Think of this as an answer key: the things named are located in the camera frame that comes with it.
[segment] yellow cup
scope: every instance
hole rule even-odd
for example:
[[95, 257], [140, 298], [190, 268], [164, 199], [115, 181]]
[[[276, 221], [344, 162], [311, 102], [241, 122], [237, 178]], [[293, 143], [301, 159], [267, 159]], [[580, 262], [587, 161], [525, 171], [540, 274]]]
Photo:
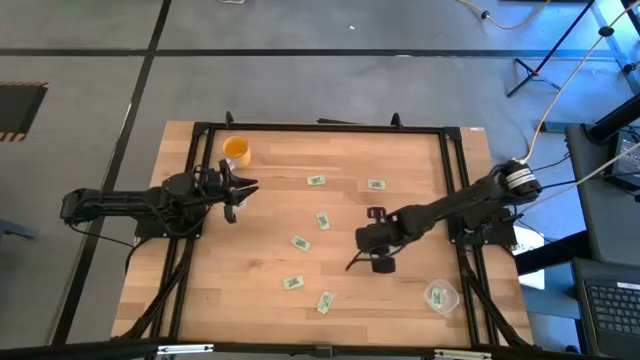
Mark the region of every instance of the yellow cup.
[[222, 144], [222, 152], [232, 169], [245, 167], [251, 161], [249, 141], [242, 136], [232, 136], [226, 139]]

